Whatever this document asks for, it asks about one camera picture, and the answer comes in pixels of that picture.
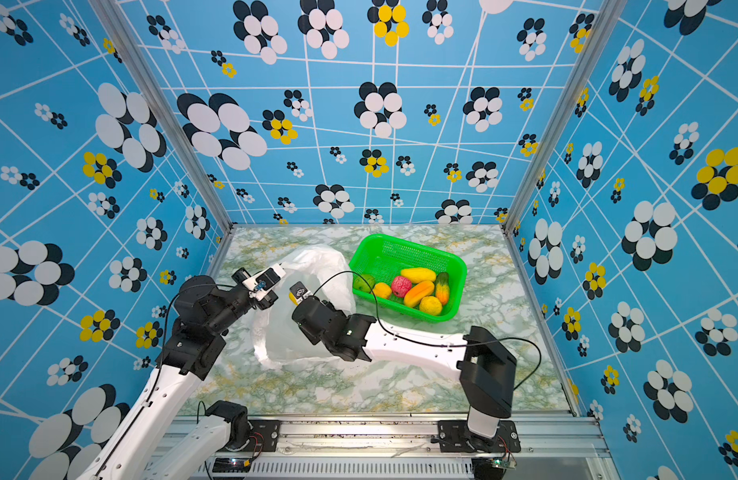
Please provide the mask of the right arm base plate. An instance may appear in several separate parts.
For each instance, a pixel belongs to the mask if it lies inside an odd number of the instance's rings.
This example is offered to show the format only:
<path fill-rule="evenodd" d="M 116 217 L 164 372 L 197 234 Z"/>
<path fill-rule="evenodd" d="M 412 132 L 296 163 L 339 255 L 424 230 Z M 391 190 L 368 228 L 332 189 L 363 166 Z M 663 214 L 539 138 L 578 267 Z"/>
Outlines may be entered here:
<path fill-rule="evenodd" d="M 441 420 L 437 422 L 437 433 L 431 442 L 438 444 L 444 453 L 494 453 L 515 454 L 522 450 L 516 425 L 503 420 L 497 433 L 489 439 L 472 433 L 465 420 Z"/>

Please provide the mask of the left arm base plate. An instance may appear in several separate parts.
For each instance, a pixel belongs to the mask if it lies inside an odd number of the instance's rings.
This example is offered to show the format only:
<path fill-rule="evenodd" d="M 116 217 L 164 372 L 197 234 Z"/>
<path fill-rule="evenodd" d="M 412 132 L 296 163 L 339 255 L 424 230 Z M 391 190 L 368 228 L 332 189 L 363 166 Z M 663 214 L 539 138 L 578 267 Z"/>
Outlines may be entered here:
<path fill-rule="evenodd" d="M 247 420 L 244 424 L 229 423 L 229 439 L 220 452 L 268 453 L 277 449 L 282 422 L 278 420 Z"/>

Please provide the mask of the white plastic bag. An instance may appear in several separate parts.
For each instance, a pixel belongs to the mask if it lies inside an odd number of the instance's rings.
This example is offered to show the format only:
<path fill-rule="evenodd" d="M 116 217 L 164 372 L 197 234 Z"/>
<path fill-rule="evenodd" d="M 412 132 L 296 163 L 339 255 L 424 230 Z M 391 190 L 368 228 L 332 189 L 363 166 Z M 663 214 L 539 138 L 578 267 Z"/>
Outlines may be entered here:
<path fill-rule="evenodd" d="M 306 246 L 275 266 L 283 269 L 274 289 L 278 299 L 252 323 L 255 358 L 265 370 L 335 360 L 321 336 L 332 316 L 356 310 L 345 256 L 329 246 Z"/>

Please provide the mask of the green round fruit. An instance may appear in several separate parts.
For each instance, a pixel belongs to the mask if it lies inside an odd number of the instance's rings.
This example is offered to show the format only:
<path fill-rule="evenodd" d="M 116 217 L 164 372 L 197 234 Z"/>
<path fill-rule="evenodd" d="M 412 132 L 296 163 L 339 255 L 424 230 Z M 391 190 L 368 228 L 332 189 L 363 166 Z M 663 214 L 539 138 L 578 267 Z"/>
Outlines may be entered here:
<path fill-rule="evenodd" d="M 375 287 L 376 281 L 369 274 L 355 274 L 353 279 L 353 289 L 356 291 L 371 294 Z"/>

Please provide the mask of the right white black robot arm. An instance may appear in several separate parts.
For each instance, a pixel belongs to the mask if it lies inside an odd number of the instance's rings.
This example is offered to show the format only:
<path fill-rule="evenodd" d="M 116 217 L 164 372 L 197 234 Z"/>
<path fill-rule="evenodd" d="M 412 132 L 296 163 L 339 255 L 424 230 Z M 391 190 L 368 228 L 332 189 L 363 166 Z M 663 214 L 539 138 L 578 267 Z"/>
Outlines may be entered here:
<path fill-rule="evenodd" d="M 366 314 L 346 314 L 310 296 L 292 320 L 313 345 L 346 362 L 388 361 L 432 370 L 460 383 L 468 400 L 467 428 L 484 441 L 498 436 L 512 414 L 517 359 L 489 330 L 441 335 L 385 325 Z"/>

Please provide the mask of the small orange yellow fruit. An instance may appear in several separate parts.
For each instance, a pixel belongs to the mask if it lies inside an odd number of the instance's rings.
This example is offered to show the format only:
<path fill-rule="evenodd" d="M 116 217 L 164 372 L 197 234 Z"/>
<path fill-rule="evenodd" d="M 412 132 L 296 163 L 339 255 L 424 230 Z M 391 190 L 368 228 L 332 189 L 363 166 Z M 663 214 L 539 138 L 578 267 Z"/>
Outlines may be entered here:
<path fill-rule="evenodd" d="M 392 288 L 384 282 L 378 282 L 373 286 L 372 293 L 378 298 L 389 299 L 392 295 Z"/>

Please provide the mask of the yellow mango fruit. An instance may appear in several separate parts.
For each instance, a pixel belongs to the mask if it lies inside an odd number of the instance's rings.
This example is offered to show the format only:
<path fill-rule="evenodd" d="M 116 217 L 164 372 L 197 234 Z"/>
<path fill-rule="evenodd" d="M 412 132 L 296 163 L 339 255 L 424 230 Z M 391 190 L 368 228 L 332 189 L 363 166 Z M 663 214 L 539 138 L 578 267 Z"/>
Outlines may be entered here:
<path fill-rule="evenodd" d="M 414 284 L 419 284 L 424 281 L 434 282 L 437 277 L 437 273 L 431 269 L 424 267 L 415 267 L 403 269 L 400 275 L 407 277 Z"/>

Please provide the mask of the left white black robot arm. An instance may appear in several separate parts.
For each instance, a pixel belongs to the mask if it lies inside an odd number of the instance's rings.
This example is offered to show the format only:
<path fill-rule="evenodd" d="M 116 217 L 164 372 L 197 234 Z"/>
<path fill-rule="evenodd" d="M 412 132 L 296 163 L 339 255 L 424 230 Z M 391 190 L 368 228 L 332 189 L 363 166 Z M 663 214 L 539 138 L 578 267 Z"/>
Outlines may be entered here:
<path fill-rule="evenodd" d="M 220 450 L 259 451 L 263 439 L 253 432 L 247 409 L 218 401 L 176 446 L 157 461 L 151 459 L 213 368 L 230 327 L 250 310 L 270 308 L 284 276 L 282 265 L 274 264 L 256 274 L 239 269 L 230 285 L 219 285 L 207 275 L 187 280 L 167 307 L 177 317 L 146 386 L 80 478 L 188 479 Z"/>

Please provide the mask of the pink red round fruit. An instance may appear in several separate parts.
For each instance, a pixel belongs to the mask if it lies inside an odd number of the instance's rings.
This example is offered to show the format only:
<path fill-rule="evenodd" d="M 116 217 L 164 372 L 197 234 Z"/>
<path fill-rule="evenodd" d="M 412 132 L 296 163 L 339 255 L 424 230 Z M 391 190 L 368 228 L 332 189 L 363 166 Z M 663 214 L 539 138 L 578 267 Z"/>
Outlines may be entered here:
<path fill-rule="evenodd" d="M 407 293 L 414 287 L 414 283 L 405 276 L 396 276 L 390 284 L 391 293 L 403 299 Z"/>

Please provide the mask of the orange green papaya fruit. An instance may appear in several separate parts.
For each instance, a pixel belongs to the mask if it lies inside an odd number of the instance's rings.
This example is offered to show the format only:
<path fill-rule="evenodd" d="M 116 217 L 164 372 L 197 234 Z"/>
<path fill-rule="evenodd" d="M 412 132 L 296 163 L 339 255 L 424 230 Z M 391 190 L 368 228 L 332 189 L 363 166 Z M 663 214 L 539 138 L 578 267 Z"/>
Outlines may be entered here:
<path fill-rule="evenodd" d="M 435 280 L 435 297 L 442 306 L 446 306 L 450 300 L 451 290 L 449 285 L 449 274 L 441 272 Z"/>

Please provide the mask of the yellow wrinkled round fruit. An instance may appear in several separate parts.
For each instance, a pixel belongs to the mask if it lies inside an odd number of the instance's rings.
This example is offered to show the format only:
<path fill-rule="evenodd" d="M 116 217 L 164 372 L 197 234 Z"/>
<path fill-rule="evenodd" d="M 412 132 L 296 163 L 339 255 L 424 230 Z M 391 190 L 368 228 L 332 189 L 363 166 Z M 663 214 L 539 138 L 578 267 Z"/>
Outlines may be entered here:
<path fill-rule="evenodd" d="M 426 315 L 437 317 L 443 311 L 443 304 L 435 296 L 426 296 L 420 301 L 418 309 Z"/>

